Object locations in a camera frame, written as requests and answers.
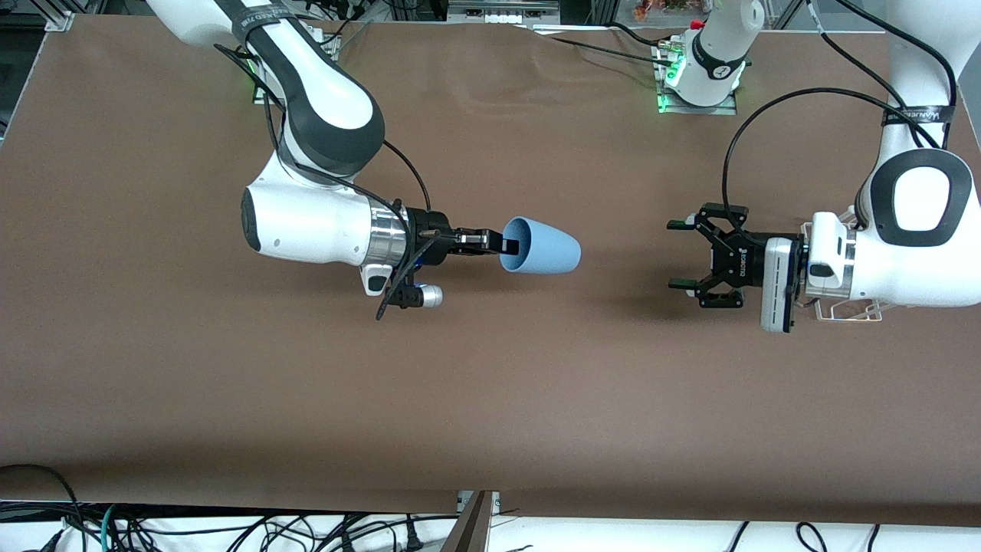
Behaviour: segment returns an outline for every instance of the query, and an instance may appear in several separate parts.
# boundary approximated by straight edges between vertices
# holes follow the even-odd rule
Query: light blue plastic cup
[[[498,256],[508,272],[563,274],[575,269],[583,254],[575,238],[530,218],[514,217],[503,235],[505,240],[518,242],[518,254]]]

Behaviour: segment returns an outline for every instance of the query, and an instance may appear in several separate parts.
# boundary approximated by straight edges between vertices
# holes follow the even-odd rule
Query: brown table
[[[841,41],[884,71],[881,35]],[[981,522],[981,309],[801,313],[774,336],[754,292],[703,311],[666,288],[708,249],[665,222],[718,199],[752,109],[884,97],[814,35],[751,57],[740,116],[660,115],[645,64],[508,26],[366,28],[343,64],[435,207],[548,221],[584,252],[560,277],[451,259],[422,273],[442,307],[377,323],[355,268],[245,244],[239,196],[271,151],[246,77],[154,19],[76,18],[0,149],[0,461],[88,501],[445,511],[492,488],[527,515]],[[952,144],[978,167],[964,115]],[[733,165],[749,228],[845,209],[879,118],[832,96],[763,117]],[[421,203],[388,152],[358,182]],[[17,494],[57,496],[0,480]]]

